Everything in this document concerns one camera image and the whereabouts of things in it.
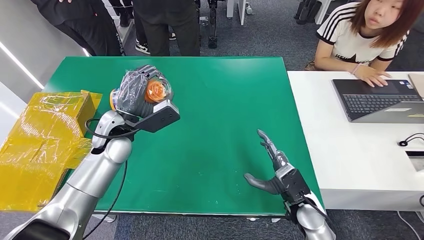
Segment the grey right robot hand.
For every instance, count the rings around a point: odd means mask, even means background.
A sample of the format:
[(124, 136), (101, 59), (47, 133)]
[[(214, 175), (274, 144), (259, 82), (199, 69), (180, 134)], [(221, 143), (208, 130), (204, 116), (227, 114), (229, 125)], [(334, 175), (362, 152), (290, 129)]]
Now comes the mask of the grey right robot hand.
[(276, 148), (273, 141), (264, 131), (258, 129), (256, 132), (263, 140), (260, 144), (264, 146), (272, 161), (274, 177), (269, 180), (260, 180), (250, 173), (245, 173), (243, 177), (252, 187), (263, 190), (272, 195), (282, 194), (286, 189), (283, 186), (283, 179), (295, 168), (290, 164), (285, 153)]

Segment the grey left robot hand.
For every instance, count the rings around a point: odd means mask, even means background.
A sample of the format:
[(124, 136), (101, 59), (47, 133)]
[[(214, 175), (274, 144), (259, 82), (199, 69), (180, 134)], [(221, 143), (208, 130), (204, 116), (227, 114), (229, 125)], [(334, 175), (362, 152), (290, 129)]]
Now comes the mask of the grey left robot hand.
[(110, 93), (111, 107), (122, 113), (141, 118), (148, 117), (153, 113), (155, 105), (145, 99), (148, 82), (162, 76), (163, 74), (150, 64), (128, 70), (120, 86)]

